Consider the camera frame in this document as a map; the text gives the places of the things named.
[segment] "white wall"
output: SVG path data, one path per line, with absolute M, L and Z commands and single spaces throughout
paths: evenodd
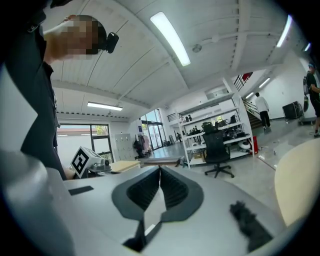
M 131 144 L 133 144 L 136 140 L 135 135 L 139 134 L 138 126 L 142 126 L 141 120 L 133 121 L 132 123 L 128 122 L 110 122 L 110 143 L 112 148 L 112 154 L 114 161 L 119 160 L 117 144 L 116 144 L 116 134 L 130 134 Z M 134 156 L 137 157 L 138 153 L 135 149 L 133 149 Z
M 292 102 L 298 101 L 302 107 L 304 106 L 303 78 L 307 74 L 308 66 L 303 66 L 303 63 L 308 61 L 301 61 L 300 58 L 293 51 L 289 51 L 284 63 L 272 72 L 270 82 L 262 89 L 254 91 L 259 92 L 268 102 L 271 119 L 284 117 L 282 107 Z M 256 98 L 254 95 L 248 101 L 255 104 Z M 311 103 L 304 116 L 315 117 L 315 110 Z

